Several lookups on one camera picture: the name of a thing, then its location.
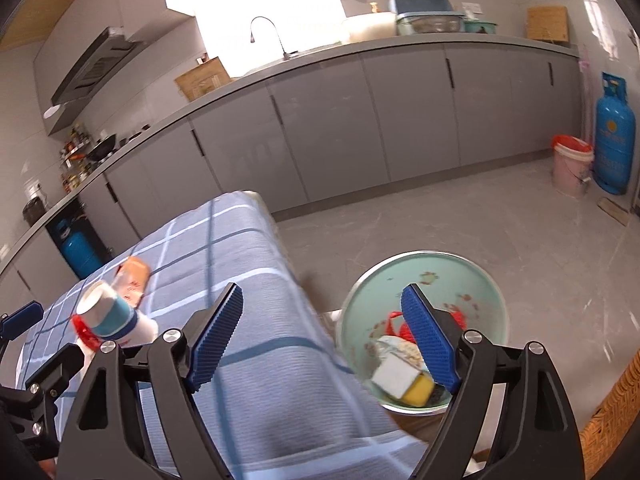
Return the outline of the red plastic bag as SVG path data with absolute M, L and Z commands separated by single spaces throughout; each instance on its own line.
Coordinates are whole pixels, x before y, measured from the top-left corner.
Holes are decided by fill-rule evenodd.
M 419 330 L 419 340 L 422 340 L 426 336 L 433 336 L 442 326 L 438 325 L 434 320 L 420 321 L 418 324 L 410 325 L 400 311 L 393 311 L 387 315 L 384 334 L 399 337 L 404 341 L 415 344 L 416 338 L 414 338 L 412 331 L 414 328 Z

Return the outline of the blue checked tablecloth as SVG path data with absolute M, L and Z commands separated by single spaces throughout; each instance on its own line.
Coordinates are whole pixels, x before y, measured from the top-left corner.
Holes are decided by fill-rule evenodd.
M 227 193 L 130 248 L 151 268 L 144 314 L 183 326 L 229 283 L 243 313 L 194 396 L 237 479 L 405 479 L 426 446 L 402 431 L 336 352 L 288 267 L 272 220 Z

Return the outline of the blue gas cylinder under counter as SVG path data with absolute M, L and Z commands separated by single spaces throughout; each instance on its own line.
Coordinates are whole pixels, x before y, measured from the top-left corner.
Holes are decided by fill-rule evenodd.
M 88 278 L 102 266 L 99 253 L 82 226 L 63 219 L 56 224 L 55 232 L 60 241 L 61 254 L 78 278 Z

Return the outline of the blue dish rack box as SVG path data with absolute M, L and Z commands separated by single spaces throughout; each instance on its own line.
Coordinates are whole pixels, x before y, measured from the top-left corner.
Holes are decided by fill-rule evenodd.
M 390 0 L 396 15 L 399 36 L 462 32 L 464 14 L 454 10 L 449 0 Z

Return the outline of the pink bucket red liner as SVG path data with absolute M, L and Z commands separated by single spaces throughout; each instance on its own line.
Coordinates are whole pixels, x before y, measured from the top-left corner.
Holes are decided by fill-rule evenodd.
M 558 134 L 552 140 L 554 188 L 573 198 L 582 198 L 591 181 L 591 166 L 594 161 L 594 149 L 591 144 Z

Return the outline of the wooden cutting board left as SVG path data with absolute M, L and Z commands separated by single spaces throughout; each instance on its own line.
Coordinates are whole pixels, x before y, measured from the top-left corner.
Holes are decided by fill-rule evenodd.
M 232 78 L 219 58 L 211 58 L 175 79 L 180 92 L 189 102 L 232 83 Z

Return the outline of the orange snack wrapper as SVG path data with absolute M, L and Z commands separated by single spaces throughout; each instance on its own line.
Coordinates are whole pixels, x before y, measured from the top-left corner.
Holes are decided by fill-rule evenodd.
M 111 286 L 130 307 L 137 309 L 150 277 L 151 268 L 140 258 L 131 256 L 118 267 Z

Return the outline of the black wok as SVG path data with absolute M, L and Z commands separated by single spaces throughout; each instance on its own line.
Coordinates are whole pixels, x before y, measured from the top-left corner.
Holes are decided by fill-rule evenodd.
M 103 162 L 108 156 L 114 153 L 116 150 L 116 134 L 111 134 L 103 140 L 101 140 L 96 146 L 87 154 L 87 158 L 92 162 Z

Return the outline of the yellow white sponge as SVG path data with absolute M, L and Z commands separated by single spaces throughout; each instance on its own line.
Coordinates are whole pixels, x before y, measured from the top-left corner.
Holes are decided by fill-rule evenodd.
M 435 389 L 434 380 L 429 374 L 395 353 L 382 359 L 371 382 L 388 396 L 410 408 L 424 408 Z

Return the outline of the rice cooker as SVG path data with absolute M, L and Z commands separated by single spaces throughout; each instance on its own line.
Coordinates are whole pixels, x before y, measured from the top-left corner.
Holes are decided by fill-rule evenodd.
M 22 210 L 23 219 L 29 226 L 34 226 L 46 213 L 46 204 L 38 195 L 32 197 Z

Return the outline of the white basin on counter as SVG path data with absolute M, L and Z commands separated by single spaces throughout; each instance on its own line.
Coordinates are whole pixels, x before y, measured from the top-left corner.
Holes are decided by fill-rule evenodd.
M 350 16 L 346 18 L 345 27 L 348 44 L 395 37 L 396 14 L 378 12 Z

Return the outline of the blue gas cylinder right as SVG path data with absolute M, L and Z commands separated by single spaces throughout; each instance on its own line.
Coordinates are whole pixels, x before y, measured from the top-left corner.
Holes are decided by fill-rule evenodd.
M 602 86 L 596 105 L 593 177 L 606 192 L 624 195 L 634 159 L 636 116 L 628 105 L 624 78 L 603 72 Z

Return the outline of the grey base cabinets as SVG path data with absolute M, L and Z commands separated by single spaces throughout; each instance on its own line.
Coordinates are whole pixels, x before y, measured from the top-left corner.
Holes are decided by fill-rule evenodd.
M 222 193 L 284 214 L 547 151 L 582 126 L 575 50 L 495 35 L 321 50 L 202 96 L 70 194 L 122 252 Z

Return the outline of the wooden cutting board right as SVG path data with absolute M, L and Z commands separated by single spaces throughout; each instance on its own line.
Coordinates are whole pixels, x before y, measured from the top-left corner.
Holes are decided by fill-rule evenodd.
M 528 39 L 568 44 L 570 30 L 565 6 L 532 6 L 527 9 L 526 37 Z

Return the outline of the green enamel basin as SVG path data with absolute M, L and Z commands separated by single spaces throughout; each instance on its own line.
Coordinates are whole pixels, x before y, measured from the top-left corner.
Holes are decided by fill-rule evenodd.
M 357 379 L 383 408 L 398 415 L 431 416 L 446 411 L 448 388 L 459 385 L 454 350 L 469 330 L 496 346 L 508 342 L 508 310 L 497 282 L 467 258 L 417 250 L 390 257 L 358 278 L 344 301 L 335 340 Z M 394 398 L 374 381 L 385 352 L 407 347 L 413 336 L 427 354 L 423 374 L 445 382 L 420 406 Z

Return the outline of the range hood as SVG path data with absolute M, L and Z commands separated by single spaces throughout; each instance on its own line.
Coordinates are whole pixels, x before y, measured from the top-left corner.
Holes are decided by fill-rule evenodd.
M 122 28 L 107 27 L 56 88 L 51 104 L 63 105 L 91 98 L 145 47 L 144 41 L 127 39 Z

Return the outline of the white paper cup blue band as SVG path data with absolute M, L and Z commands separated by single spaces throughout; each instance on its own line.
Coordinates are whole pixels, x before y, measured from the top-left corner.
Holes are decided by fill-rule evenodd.
M 158 335 L 157 322 L 131 307 L 106 281 L 97 281 L 84 292 L 76 313 L 94 336 L 122 348 L 150 344 Z

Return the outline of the wooden cutting board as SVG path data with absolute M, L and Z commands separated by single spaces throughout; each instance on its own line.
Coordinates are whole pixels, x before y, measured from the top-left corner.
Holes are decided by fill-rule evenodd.
M 565 6 L 532 6 L 527 9 L 526 37 L 528 39 L 568 44 L 570 30 Z
M 232 83 L 232 78 L 219 58 L 211 58 L 175 79 L 180 92 L 189 102 Z

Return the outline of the spice rack with bottles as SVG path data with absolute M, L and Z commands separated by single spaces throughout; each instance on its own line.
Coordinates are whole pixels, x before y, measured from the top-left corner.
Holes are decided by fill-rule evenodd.
M 61 150 L 61 181 L 66 194 L 78 188 L 91 174 L 93 162 L 88 155 L 94 144 L 96 142 L 85 125 L 76 122 Z

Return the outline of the small green basin on counter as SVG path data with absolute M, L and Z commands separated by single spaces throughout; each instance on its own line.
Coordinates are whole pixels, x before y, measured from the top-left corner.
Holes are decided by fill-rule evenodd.
M 464 31 L 469 34 L 495 35 L 497 33 L 497 24 L 494 22 L 481 20 L 465 20 Z

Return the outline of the curved kitchen faucet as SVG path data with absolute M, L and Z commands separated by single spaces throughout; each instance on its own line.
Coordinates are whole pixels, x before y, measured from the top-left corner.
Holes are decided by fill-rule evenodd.
M 268 62 L 287 61 L 299 55 L 299 50 L 285 47 L 276 23 L 265 15 L 250 20 L 250 52 Z

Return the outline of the wicker chair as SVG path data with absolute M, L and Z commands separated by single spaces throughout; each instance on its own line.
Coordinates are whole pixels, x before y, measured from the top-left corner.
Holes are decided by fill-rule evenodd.
M 580 432 L 585 478 L 592 479 L 623 442 L 639 415 L 639 352 Z

